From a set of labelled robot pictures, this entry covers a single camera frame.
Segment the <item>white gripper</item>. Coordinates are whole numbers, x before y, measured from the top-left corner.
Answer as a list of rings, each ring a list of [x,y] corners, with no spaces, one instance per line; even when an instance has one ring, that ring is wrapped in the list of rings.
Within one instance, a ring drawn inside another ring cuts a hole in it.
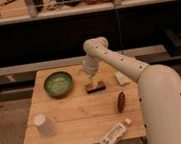
[[[98,65],[98,58],[94,58],[90,55],[87,55],[83,61],[82,69],[87,75],[89,75],[89,80],[92,85],[97,84],[95,74],[98,72]]]

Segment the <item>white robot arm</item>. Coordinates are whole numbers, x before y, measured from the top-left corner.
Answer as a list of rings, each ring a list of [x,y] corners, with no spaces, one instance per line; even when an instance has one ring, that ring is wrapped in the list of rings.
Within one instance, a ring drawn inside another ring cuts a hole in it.
[[[88,39],[83,69],[94,76],[100,61],[137,83],[147,144],[181,144],[181,77],[166,65],[150,65],[108,49],[104,37]]]

